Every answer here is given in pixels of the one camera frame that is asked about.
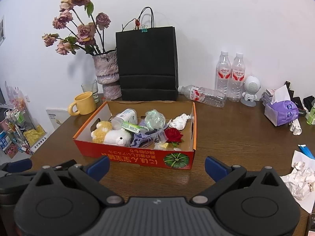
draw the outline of green bottle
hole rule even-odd
[[[313,122],[314,114],[315,114],[315,104],[313,105],[313,107],[310,111],[310,114],[308,115],[308,120],[306,121],[309,125],[311,125]]]

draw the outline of white robot figurine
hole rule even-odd
[[[244,89],[246,92],[242,93],[242,96],[244,98],[241,99],[241,102],[246,106],[254,107],[256,106],[255,100],[257,100],[256,93],[260,89],[260,82],[259,80],[254,76],[249,76],[245,83],[244,83]]]

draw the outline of yellow mug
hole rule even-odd
[[[73,107],[77,106],[77,111],[73,111]],[[96,104],[91,91],[84,92],[74,98],[74,102],[68,107],[68,113],[72,116],[78,114],[89,114],[96,109]]]

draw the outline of red cardboard box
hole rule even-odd
[[[115,145],[97,144],[92,142],[91,132],[97,122],[108,121],[127,108],[136,110],[138,121],[145,118],[145,113],[152,109],[164,114],[166,121],[181,114],[190,114],[186,127],[181,131],[184,140],[177,147],[182,151],[174,151],[172,144],[168,150],[154,150],[154,143],[146,148],[131,148]],[[191,169],[196,151],[196,108],[193,102],[176,101],[107,101],[103,103],[83,124],[73,139],[84,156],[98,158],[107,155],[111,161],[122,161],[142,166],[159,168]]]

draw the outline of textured pink vase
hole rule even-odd
[[[97,82],[103,85],[103,94],[106,99],[121,97],[117,52],[93,56]]]

